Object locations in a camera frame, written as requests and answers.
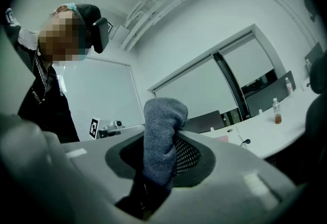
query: black cap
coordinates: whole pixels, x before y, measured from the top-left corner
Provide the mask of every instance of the black cap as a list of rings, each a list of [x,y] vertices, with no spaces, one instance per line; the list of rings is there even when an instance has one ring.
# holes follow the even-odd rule
[[[76,4],[75,6],[80,12],[85,22],[86,28],[91,30],[93,23],[101,18],[101,12],[99,8],[91,4]]]

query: whiteboard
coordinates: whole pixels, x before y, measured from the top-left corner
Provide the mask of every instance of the whiteboard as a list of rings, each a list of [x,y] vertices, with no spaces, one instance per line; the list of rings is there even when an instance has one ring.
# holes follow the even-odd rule
[[[93,117],[120,120],[123,126],[144,124],[129,66],[85,59],[54,69],[81,141],[90,140]]]
[[[222,55],[240,87],[274,69],[266,52],[253,36],[222,52]]]
[[[208,57],[155,90],[157,97],[175,98],[189,109],[188,118],[237,107],[231,89],[212,57]]]

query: person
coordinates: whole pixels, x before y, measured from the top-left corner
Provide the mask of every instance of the person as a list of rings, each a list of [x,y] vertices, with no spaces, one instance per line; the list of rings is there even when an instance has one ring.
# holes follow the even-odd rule
[[[66,96],[59,87],[53,63],[82,60],[92,46],[90,26],[98,7],[68,3],[58,7],[36,32],[21,28],[13,11],[5,12],[5,31],[15,50],[35,76],[18,115],[55,133],[61,143],[79,141]]]

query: black office chair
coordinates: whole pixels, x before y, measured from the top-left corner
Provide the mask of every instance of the black office chair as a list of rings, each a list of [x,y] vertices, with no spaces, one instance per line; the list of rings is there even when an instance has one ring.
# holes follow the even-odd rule
[[[318,58],[310,71],[313,92],[320,94],[310,105],[305,133],[277,155],[277,168],[296,184],[310,182],[318,174],[326,157],[327,54]]]
[[[224,122],[218,110],[210,112],[195,118],[189,119],[184,130],[194,133],[204,133],[210,131],[211,128],[220,129],[224,127]]]

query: white label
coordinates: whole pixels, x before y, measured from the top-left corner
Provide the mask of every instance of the white label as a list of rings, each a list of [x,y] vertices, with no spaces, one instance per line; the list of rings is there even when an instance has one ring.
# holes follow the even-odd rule
[[[287,87],[288,94],[289,94],[289,95],[293,94],[292,83],[287,83],[287,84],[286,84],[286,87]]]
[[[256,173],[245,175],[243,178],[249,191],[261,201],[266,210],[271,210],[279,204],[278,199]]]
[[[80,149],[76,149],[76,150],[67,152],[66,156],[67,156],[67,158],[71,159],[71,158],[75,158],[77,156],[84,155],[84,154],[87,154],[86,150],[83,148],[80,148]]]

